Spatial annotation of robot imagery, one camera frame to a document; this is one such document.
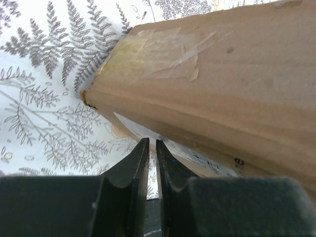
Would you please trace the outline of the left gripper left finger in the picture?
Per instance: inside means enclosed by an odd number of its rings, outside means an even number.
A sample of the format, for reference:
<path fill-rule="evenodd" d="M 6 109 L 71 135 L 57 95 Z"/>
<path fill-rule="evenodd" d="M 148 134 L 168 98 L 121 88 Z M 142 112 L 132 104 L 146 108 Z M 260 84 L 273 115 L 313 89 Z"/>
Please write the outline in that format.
<path fill-rule="evenodd" d="M 5 176 L 0 180 L 3 237 L 141 237 L 149 144 L 143 138 L 98 176 Z"/>

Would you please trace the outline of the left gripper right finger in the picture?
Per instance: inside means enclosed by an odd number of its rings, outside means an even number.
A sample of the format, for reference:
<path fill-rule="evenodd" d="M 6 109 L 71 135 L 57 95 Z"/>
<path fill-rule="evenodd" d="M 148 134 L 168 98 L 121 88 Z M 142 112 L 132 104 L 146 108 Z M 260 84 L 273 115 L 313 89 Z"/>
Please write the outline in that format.
<path fill-rule="evenodd" d="M 202 178 L 156 141 L 164 237 L 313 237 L 316 211 L 286 177 Z"/>

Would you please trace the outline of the brown taped cardboard box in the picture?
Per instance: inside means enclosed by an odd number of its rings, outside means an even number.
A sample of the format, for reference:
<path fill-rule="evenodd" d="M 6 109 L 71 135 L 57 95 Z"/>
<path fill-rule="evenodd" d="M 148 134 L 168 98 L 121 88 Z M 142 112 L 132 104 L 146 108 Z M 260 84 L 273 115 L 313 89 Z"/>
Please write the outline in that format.
<path fill-rule="evenodd" d="M 162 139 L 203 175 L 279 175 L 316 195 L 316 3 L 236 7 L 135 26 L 84 103 Z"/>

